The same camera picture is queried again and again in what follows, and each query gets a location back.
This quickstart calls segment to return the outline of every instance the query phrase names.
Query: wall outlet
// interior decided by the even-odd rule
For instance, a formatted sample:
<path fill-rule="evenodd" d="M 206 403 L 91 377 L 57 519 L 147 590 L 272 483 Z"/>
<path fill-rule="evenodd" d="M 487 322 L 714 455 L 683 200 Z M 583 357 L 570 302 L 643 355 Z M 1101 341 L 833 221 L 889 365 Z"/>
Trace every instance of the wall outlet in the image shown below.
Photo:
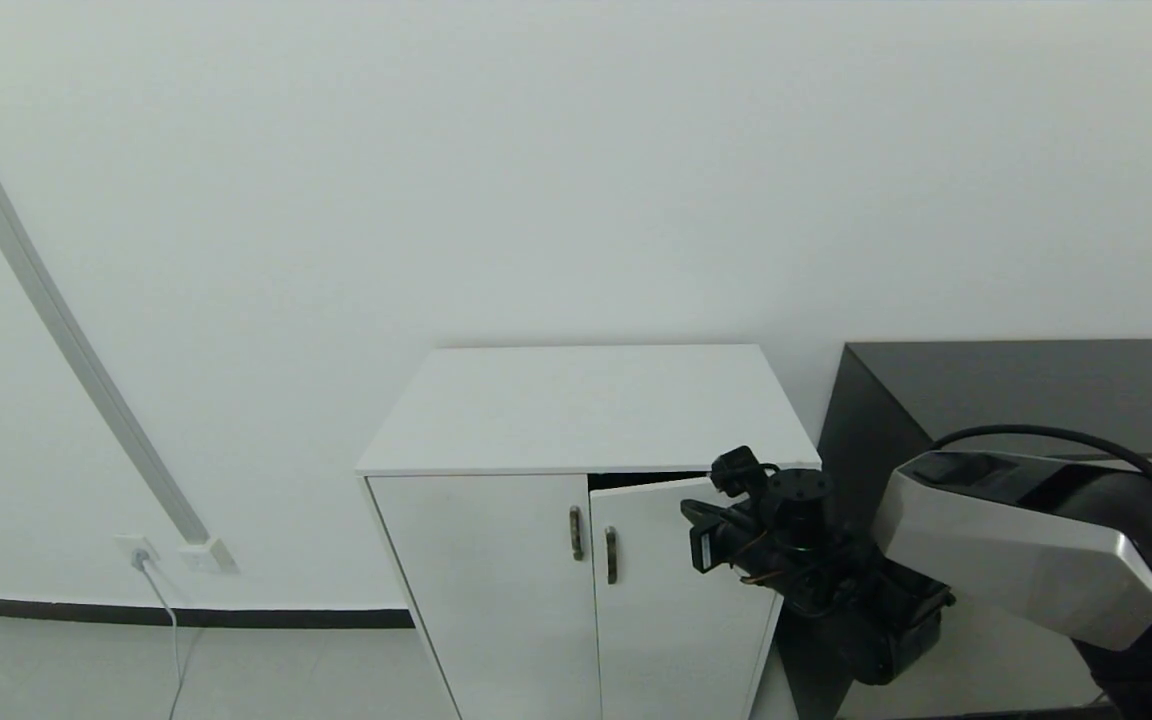
<path fill-rule="evenodd" d="M 238 570 L 234 556 L 229 555 L 220 538 L 211 538 L 203 544 L 183 544 L 179 552 L 185 568 L 195 573 L 233 574 Z"/>
<path fill-rule="evenodd" d="M 136 555 L 137 550 L 145 551 L 150 560 L 159 561 L 159 553 L 154 551 L 154 546 L 145 539 L 145 536 L 114 536 L 114 544 L 128 562 L 132 561 L 132 555 Z"/>

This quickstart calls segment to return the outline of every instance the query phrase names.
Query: cabinet door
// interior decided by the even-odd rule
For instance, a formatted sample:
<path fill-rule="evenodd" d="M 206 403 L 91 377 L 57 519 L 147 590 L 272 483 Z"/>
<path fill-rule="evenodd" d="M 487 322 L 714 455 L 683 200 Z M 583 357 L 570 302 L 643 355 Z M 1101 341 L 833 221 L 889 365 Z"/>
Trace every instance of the cabinet door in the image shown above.
<path fill-rule="evenodd" d="M 708 478 L 590 493 L 604 720 L 749 718 L 781 597 L 691 568 L 685 498 L 732 502 Z"/>
<path fill-rule="evenodd" d="M 584 475 L 369 478 L 463 720 L 598 720 Z M 570 510 L 584 556 L 573 556 Z"/>

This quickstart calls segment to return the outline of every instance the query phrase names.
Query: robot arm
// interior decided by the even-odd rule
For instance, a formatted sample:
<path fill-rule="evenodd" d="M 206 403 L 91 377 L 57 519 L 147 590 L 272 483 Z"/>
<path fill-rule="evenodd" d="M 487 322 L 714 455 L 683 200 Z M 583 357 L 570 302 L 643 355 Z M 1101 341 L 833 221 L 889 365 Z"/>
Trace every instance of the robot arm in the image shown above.
<path fill-rule="evenodd" d="M 684 501 L 692 564 L 735 564 L 785 596 L 851 674 L 886 684 L 940 638 L 956 592 L 1074 641 L 1126 719 L 1152 719 L 1152 479 L 993 452 L 933 450 L 893 471 L 871 528 L 833 518 L 832 482 L 759 465 L 710 478 L 730 507 Z"/>

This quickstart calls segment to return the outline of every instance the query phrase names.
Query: white cabinet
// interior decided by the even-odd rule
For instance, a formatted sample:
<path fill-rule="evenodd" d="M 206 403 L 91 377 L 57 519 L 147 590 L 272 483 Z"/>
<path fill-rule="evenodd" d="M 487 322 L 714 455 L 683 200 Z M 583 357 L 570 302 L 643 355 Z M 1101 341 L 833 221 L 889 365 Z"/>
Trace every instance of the white cabinet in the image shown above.
<path fill-rule="evenodd" d="M 756 346 L 431 354 L 357 473 L 462 719 L 749 717 L 780 596 L 679 511 L 741 445 L 819 465 Z"/>

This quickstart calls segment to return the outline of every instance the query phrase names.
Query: door handle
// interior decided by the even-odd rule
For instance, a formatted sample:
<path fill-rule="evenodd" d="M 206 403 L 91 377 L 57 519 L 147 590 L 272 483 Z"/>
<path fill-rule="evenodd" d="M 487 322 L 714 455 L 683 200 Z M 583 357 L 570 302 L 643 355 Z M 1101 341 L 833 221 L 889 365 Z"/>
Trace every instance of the door handle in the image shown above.
<path fill-rule="evenodd" d="M 605 536 L 607 536 L 607 584 L 614 585 L 620 578 L 616 560 L 616 529 L 608 528 Z"/>
<path fill-rule="evenodd" d="M 579 507 L 573 505 L 573 508 L 567 511 L 567 524 L 571 530 L 573 537 L 573 560 L 577 562 L 585 560 L 585 548 L 581 546 L 579 541 Z"/>

